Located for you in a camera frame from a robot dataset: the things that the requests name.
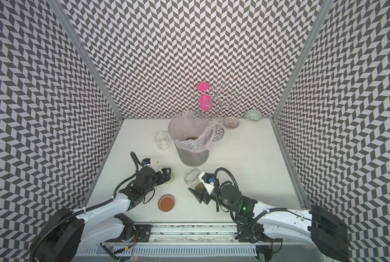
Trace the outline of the glass jar of mung beans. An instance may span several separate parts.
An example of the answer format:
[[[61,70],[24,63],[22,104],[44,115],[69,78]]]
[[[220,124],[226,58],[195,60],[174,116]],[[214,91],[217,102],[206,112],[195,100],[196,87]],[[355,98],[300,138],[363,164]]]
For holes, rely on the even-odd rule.
[[[171,146],[169,134],[163,131],[156,133],[155,142],[157,147],[162,151],[169,149]]]

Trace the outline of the grey mesh trash bin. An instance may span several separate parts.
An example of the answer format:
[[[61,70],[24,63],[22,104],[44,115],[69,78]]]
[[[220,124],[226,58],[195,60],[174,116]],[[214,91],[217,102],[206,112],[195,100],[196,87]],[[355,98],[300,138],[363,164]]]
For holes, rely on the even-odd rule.
[[[200,167],[207,162],[215,132],[215,124],[200,111],[182,111],[168,124],[168,134],[179,158],[188,167]]]

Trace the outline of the glass jar with beans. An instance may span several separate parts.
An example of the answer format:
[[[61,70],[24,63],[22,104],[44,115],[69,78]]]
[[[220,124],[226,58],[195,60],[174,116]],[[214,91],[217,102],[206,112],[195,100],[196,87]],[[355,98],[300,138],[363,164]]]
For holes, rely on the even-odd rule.
[[[196,192],[202,193],[205,189],[199,179],[201,172],[197,168],[191,168],[184,174],[184,181],[188,187]]]

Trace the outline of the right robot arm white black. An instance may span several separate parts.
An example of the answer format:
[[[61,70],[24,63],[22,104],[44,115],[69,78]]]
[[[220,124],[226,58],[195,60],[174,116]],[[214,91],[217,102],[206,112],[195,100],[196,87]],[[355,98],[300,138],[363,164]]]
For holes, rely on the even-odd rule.
[[[215,202],[226,208],[237,225],[240,242],[298,241],[316,247],[323,255],[348,262],[348,227],[336,215],[320,206],[309,210],[275,207],[243,196],[230,182],[216,187],[200,183],[189,190],[199,203]]]

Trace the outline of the brown jar lid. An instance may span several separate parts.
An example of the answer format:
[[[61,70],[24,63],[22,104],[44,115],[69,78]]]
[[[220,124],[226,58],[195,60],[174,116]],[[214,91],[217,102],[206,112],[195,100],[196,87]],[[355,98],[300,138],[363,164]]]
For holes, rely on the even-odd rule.
[[[158,201],[158,208],[162,212],[170,212],[175,206],[175,198],[170,194],[165,194]]]

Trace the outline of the green jar lid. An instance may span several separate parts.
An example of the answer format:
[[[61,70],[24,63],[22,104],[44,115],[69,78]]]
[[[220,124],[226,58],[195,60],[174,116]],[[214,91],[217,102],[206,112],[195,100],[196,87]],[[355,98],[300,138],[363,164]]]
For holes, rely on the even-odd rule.
[[[167,182],[165,182],[165,184],[171,184],[174,182],[174,180],[175,180],[175,175],[173,172],[171,172],[171,177]]]

